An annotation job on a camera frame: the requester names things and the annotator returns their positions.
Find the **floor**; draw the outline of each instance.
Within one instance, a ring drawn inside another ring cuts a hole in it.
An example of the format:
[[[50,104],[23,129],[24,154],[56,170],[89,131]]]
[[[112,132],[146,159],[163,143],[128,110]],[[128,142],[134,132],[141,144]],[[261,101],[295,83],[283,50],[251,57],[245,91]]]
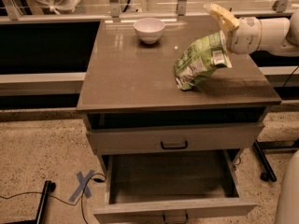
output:
[[[299,104],[274,106],[266,116],[260,141],[293,140],[299,137]],[[73,108],[0,111],[0,196],[42,190],[44,182],[56,183],[53,196],[68,203],[79,182],[77,174],[91,170],[102,173],[85,136],[85,127]],[[285,166],[291,153],[267,153],[278,181],[260,179],[262,165],[252,149],[245,149],[236,176],[244,196],[258,202],[245,217],[217,217],[190,220],[191,224],[271,224]],[[88,223],[98,223],[93,209],[104,205],[105,183],[91,181],[92,196],[83,199]],[[34,219],[40,194],[0,199],[0,223]],[[70,206],[49,198],[45,223],[85,223],[80,202]]]

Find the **blue tape cross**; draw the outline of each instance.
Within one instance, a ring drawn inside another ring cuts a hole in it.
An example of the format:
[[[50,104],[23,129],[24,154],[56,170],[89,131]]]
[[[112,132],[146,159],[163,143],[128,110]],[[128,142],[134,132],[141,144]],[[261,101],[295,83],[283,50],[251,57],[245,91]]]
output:
[[[79,194],[84,190],[84,187],[87,183],[87,181],[91,178],[91,176],[94,174],[94,170],[91,170],[87,175],[84,177],[82,172],[77,173],[77,179],[80,183],[73,195],[69,198],[69,202],[74,202],[76,198],[79,196]],[[92,196],[89,188],[86,186],[84,194],[87,198],[90,198]]]

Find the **brown tabletop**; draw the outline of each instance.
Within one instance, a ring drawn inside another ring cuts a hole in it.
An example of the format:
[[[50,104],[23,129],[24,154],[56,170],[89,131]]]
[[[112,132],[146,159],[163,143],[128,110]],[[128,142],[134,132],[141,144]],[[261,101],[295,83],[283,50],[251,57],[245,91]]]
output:
[[[278,105],[280,98],[249,55],[230,55],[192,91],[177,87],[174,63],[197,38],[220,30],[209,16],[166,21],[163,37],[143,44],[132,22],[101,22],[77,110],[138,112]]]

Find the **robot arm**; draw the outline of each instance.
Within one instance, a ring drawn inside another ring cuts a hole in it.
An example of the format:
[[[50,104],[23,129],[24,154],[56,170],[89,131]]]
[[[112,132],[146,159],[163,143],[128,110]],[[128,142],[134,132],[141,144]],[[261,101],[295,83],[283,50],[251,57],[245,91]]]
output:
[[[212,10],[207,11],[218,21],[227,18],[227,13],[232,14],[225,8],[222,13]],[[299,56],[299,9],[290,20],[246,17],[238,19],[238,25],[233,28],[221,23],[220,27],[226,33],[228,49],[234,53],[251,54],[265,50],[277,56]]]

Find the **desk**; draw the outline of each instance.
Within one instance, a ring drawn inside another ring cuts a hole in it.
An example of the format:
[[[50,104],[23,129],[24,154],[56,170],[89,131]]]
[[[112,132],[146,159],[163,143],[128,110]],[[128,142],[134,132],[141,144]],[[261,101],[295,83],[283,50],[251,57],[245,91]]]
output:
[[[180,91],[174,63],[217,32],[208,16],[168,18],[164,36],[141,43],[130,22],[101,22],[78,101],[87,137],[107,174],[100,223],[245,215],[234,163],[280,98],[247,55],[231,55],[193,91]]]

